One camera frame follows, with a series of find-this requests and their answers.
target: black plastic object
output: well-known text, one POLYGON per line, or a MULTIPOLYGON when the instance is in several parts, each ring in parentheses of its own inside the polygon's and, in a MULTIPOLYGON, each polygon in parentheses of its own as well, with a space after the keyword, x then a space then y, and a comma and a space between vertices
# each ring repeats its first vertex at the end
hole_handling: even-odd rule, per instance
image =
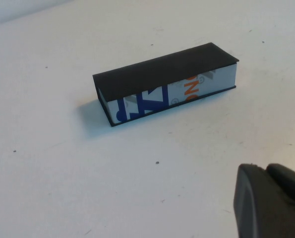
POLYGON ((240 238, 295 238, 295 172, 240 165, 234 210, 240 238))
POLYGON ((93 75, 107 102, 230 66, 239 60, 213 43, 93 75))

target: orange letter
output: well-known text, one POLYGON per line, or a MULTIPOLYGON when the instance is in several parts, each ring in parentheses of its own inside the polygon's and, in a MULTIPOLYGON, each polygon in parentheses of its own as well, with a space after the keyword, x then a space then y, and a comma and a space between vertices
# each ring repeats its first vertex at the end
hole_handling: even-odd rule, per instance
POLYGON ((186 98, 186 101, 193 99, 193 98, 197 98, 197 95, 190 95, 189 97, 186 98))
POLYGON ((193 80, 193 79, 195 79, 197 77, 197 75, 196 76, 193 76, 193 77, 190 77, 190 78, 188 78, 187 80, 193 80))
POLYGON ((186 90, 185 95, 198 92, 199 89, 192 90, 195 86, 197 86, 198 83, 199 83, 199 81, 197 80, 197 81, 193 81, 193 82, 184 84, 184 87, 191 85, 191 87, 186 90))

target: box side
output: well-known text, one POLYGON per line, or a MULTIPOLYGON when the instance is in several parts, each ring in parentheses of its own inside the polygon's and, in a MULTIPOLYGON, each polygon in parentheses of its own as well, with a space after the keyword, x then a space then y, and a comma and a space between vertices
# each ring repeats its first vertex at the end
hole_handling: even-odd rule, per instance
POLYGON ((97 95, 98 95, 98 99, 99 99, 99 102, 104 110, 104 113, 106 114, 108 120, 109 120, 109 123, 111 126, 115 126, 115 123, 112 121, 112 118, 111 118, 111 112, 110 112, 110 108, 108 107, 108 103, 107 101, 105 100, 104 96, 102 95, 102 92, 100 90, 100 88, 96 86, 96 91, 97 91, 97 95))
POLYGON ((236 64, 106 103, 112 123, 120 124, 235 88, 236 64))

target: printed label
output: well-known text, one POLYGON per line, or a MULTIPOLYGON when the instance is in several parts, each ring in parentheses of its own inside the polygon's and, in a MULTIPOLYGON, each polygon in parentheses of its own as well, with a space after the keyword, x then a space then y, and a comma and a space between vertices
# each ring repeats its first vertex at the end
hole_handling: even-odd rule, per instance
POLYGON ((234 86, 236 65, 108 102, 112 121, 124 122, 168 106, 234 86))

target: dark speck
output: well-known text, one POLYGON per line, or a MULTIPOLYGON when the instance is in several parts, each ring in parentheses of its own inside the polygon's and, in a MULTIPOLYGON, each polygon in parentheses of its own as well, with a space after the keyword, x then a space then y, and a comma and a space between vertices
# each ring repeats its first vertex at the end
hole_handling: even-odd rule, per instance
POLYGON ((230 211, 228 211, 228 210, 225 210, 225 209, 222 209, 222 211, 225 211, 225 212, 231 213, 230 211))
POLYGON ((84 234, 85 236, 87 235, 87 234, 89 234, 90 233, 90 231, 92 231, 92 230, 89 230, 86 234, 84 234))

